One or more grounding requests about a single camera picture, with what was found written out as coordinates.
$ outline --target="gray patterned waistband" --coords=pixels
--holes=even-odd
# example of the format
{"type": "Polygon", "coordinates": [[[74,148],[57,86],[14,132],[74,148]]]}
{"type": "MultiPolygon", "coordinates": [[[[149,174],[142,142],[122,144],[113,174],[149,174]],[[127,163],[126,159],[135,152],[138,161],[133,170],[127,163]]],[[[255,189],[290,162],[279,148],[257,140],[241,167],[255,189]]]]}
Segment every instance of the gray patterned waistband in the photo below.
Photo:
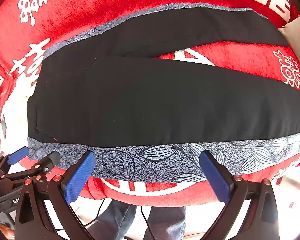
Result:
{"type": "Polygon", "coordinates": [[[125,16],[119,17],[117,19],[114,19],[112,21],[109,21],[107,23],[101,24],[97,27],[94,27],[92,29],[86,30],[78,35],[73,36],[72,38],[66,40],[66,41],[61,41],[50,48],[48,48],[44,54],[44,58],[49,57],[59,49],[63,48],[64,46],[75,43],[77,41],[82,41],[85,40],[86,38],[102,34],[108,30],[110,30],[113,27],[116,27],[120,23],[123,23],[126,20],[129,20],[133,17],[138,17],[141,15],[145,14],[150,14],[154,12],[160,12],[160,11],[165,11],[165,10],[171,10],[171,9],[182,9],[182,8],[196,8],[196,7],[207,7],[207,8],[212,8],[212,9],[219,9],[223,11],[254,11],[252,8],[244,7],[244,8],[230,8],[230,7],[225,7],[225,6],[217,6],[217,5],[212,5],[209,3],[171,3],[171,4],[166,4],[166,5],[161,5],[158,7],[150,8],[150,9],[145,9],[141,10],[138,12],[130,13],[125,16]]]}
{"type": "Polygon", "coordinates": [[[185,143],[157,146],[98,148],[77,144],[42,143],[28,138],[29,158],[40,160],[56,150],[59,167],[66,170],[86,150],[96,154],[92,176],[134,182],[194,182],[206,180],[199,155],[209,150],[234,174],[249,174],[300,153],[300,133],[270,140],[185,143]]]}

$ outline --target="black cable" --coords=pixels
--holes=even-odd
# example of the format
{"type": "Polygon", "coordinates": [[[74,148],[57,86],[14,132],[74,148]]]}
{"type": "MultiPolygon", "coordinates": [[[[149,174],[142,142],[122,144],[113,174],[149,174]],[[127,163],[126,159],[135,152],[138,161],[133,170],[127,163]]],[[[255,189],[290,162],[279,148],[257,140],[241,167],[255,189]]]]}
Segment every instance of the black cable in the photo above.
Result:
{"type": "Polygon", "coordinates": [[[100,213],[100,210],[101,210],[101,207],[102,207],[102,204],[104,203],[105,200],[106,200],[106,199],[104,198],[103,201],[102,201],[102,203],[101,203],[101,205],[100,205],[100,207],[99,207],[97,216],[96,216],[93,220],[91,220],[88,224],[85,224],[85,225],[84,225],[85,227],[87,227],[88,225],[90,225],[91,223],[93,223],[95,220],[97,220],[97,218],[98,218],[98,216],[99,216],[99,213],[100,213]]]}
{"type": "MultiPolygon", "coordinates": [[[[100,207],[99,207],[97,216],[96,216],[93,220],[91,220],[88,224],[85,224],[84,227],[87,227],[88,225],[90,225],[91,223],[93,223],[94,221],[97,220],[97,218],[98,218],[98,216],[99,216],[99,213],[100,213],[100,210],[101,210],[101,207],[102,207],[103,203],[105,202],[105,200],[106,200],[106,199],[104,198],[103,201],[102,201],[102,203],[101,203],[101,205],[100,205],[100,207]]],[[[56,231],[63,231],[63,230],[64,230],[63,228],[56,229],[56,231]]]]}
{"type": "Polygon", "coordinates": [[[152,231],[151,231],[149,222],[148,222],[148,220],[146,219],[145,214],[143,213],[142,206],[140,206],[140,208],[141,208],[141,214],[142,214],[143,218],[145,219],[145,221],[146,221],[146,223],[147,223],[147,226],[148,226],[148,229],[149,229],[149,233],[150,233],[152,239],[155,240],[154,235],[153,235],[153,233],[152,233],[152,231]]]}

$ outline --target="black pants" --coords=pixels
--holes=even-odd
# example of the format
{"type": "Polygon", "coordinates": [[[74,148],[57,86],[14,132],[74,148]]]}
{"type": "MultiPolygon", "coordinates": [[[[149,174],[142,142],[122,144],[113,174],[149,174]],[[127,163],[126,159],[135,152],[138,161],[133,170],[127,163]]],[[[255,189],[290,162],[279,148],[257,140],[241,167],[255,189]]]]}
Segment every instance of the black pants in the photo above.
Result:
{"type": "MultiPolygon", "coordinates": [[[[91,236],[102,240],[122,240],[131,226],[137,206],[112,200],[108,208],[88,227],[91,236]]],[[[185,207],[152,207],[148,218],[155,239],[181,240],[186,226],[185,207]]],[[[147,228],[144,240],[153,240],[147,228]]]]}

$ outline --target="gray fabric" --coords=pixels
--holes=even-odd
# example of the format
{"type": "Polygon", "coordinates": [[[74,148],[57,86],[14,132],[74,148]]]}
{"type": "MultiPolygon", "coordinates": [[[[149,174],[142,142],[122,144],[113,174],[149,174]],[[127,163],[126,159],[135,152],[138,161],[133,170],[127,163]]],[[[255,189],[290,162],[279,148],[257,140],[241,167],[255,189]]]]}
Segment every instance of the gray fabric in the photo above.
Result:
{"type": "MultiPolygon", "coordinates": [[[[88,227],[94,239],[122,240],[131,226],[137,206],[112,200],[96,222],[88,227]]],[[[148,218],[155,239],[182,240],[186,227],[185,207],[151,207],[148,218]]],[[[152,240],[147,228],[143,240],[152,240]]]]}
{"type": "Polygon", "coordinates": [[[112,21],[109,21],[107,23],[101,24],[97,27],[94,27],[92,29],[86,30],[82,33],[79,33],[78,35],[73,36],[72,38],[66,40],[66,41],[61,41],[53,46],[51,46],[49,49],[46,50],[44,54],[44,58],[51,56],[53,53],[58,51],[59,49],[63,48],[64,46],[75,43],[77,41],[82,41],[86,38],[102,34],[108,30],[110,30],[113,27],[116,27],[120,23],[123,23],[126,20],[129,20],[133,17],[145,15],[145,14],[150,14],[154,12],[160,12],[160,11],[165,11],[165,10],[171,10],[171,9],[181,9],[181,8],[195,8],[195,7],[207,7],[207,8],[212,8],[212,9],[219,9],[223,11],[254,11],[251,8],[229,8],[225,6],[218,6],[218,5],[212,5],[208,3],[171,3],[171,4],[166,4],[166,5],[161,5],[158,7],[150,8],[150,9],[145,9],[141,10],[135,13],[131,13],[125,16],[122,16],[120,18],[114,19],[112,21]]]}
{"type": "Polygon", "coordinates": [[[249,174],[300,153],[300,133],[279,139],[219,143],[98,148],[76,144],[48,144],[28,138],[29,158],[40,160],[56,150],[66,170],[86,150],[96,154],[92,176],[134,182],[193,182],[206,180],[199,155],[209,150],[234,174],[249,174]]]}

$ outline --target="red blanket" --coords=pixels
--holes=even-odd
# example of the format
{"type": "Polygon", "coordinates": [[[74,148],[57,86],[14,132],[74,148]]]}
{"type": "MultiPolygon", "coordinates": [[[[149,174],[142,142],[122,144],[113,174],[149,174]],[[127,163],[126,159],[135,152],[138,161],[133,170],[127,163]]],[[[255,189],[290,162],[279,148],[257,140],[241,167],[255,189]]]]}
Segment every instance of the red blanket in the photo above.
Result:
{"type": "MultiPolygon", "coordinates": [[[[0,7],[0,121],[2,107],[17,78],[24,75],[34,84],[47,48],[121,16],[171,3],[248,7],[268,17],[277,28],[298,16],[289,0],[5,0],[0,7]]],[[[300,63],[290,48],[218,42],[161,57],[211,63],[277,79],[300,90],[300,63]]],[[[274,179],[299,162],[300,154],[244,178],[252,181],[265,177],[274,179]]],[[[25,159],[21,163],[29,167],[33,162],[25,159]]],[[[52,175],[63,172],[55,168],[52,175]]],[[[208,182],[197,182],[184,188],[184,184],[178,183],[139,185],[98,178],[89,178],[82,196],[96,199],[107,196],[153,206],[193,205],[215,200],[208,182]]]]}

